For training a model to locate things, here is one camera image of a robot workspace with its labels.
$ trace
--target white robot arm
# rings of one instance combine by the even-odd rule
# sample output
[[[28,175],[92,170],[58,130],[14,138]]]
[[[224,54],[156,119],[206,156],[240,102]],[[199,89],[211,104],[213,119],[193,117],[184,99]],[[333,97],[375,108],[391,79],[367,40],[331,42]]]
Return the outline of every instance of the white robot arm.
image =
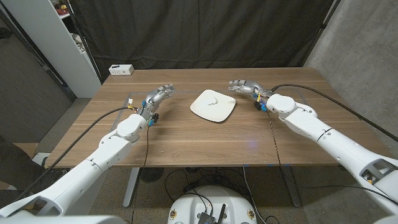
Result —
[[[139,108],[137,114],[121,121],[118,127],[107,134],[96,151],[65,174],[49,188],[18,200],[0,209],[0,218],[7,218],[22,213],[26,205],[38,200],[46,202],[37,216],[59,216],[68,213],[68,209],[94,184],[100,175],[118,161],[124,159],[131,151],[132,145],[139,140],[139,132],[147,125],[157,121],[154,112],[159,103],[172,96],[173,85],[162,86],[150,92]]]
[[[278,113],[279,119],[292,131],[316,142],[344,166],[361,186],[398,202],[398,160],[365,149],[320,121],[314,109],[295,102],[291,97],[274,94],[254,81],[234,80],[229,85],[229,90],[260,95],[260,104]],[[378,194],[367,193],[386,212],[398,215],[398,205]]]

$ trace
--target white shelf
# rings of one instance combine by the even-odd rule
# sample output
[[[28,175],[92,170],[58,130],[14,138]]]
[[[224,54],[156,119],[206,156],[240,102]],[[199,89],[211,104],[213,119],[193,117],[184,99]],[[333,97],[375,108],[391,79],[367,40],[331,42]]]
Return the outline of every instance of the white shelf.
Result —
[[[65,15],[58,15],[61,19],[64,19],[64,18],[66,18],[66,17],[69,17],[70,15],[69,15],[69,13],[68,14],[65,14]]]

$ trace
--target white box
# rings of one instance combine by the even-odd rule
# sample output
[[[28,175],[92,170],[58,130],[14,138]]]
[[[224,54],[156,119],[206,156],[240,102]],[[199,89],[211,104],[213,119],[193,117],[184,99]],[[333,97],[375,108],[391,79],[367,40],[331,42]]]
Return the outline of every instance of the white box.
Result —
[[[131,75],[133,71],[132,65],[112,65],[109,68],[111,75]]]

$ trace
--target wooden table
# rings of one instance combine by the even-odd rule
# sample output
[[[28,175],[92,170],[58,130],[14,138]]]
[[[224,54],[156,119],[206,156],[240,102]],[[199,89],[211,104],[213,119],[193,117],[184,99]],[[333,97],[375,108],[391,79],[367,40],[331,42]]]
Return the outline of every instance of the wooden table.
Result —
[[[129,96],[139,107],[146,93],[167,83],[177,89],[160,105],[159,122],[149,130],[147,167],[197,166],[273,166],[278,164],[269,119],[253,106],[249,95],[226,91],[235,79],[255,80],[264,88],[281,83],[296,83],[315,88],[345,103],[314,68],[228,68],[189,70],[135,70],[131,76],[109,76],[47,159],[54,160],[98,117],[121,106]],[[222,123],[207,121],[190,111],[190,105],[203,90],[215,90],[236,99],[236,106]],[[364,147],[391,156],[364,122],[315,93],[294,87],[279,88],[278,93],[310,105],[326,124]],[[131,114],[124,110],[120,121]],[[98,147],[110,132],[119,114],[105,117],[92,128],[57,167],[74,167]],[[336,161],[313,141],[291,131],[271,114],[282,164],[334,165]],[[130,155],[117,166],[142,167],[146,156],[147,134],[133,146]]]

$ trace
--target gray wall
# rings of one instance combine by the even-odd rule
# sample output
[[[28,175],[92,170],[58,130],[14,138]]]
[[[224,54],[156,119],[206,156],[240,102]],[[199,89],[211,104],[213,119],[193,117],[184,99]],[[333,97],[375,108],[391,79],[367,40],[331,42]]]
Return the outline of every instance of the gray wall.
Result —
[[[398,136],[398,1],[342,0],[305,66],[352,109]],[[398,142],[373,130],[398,158]]]

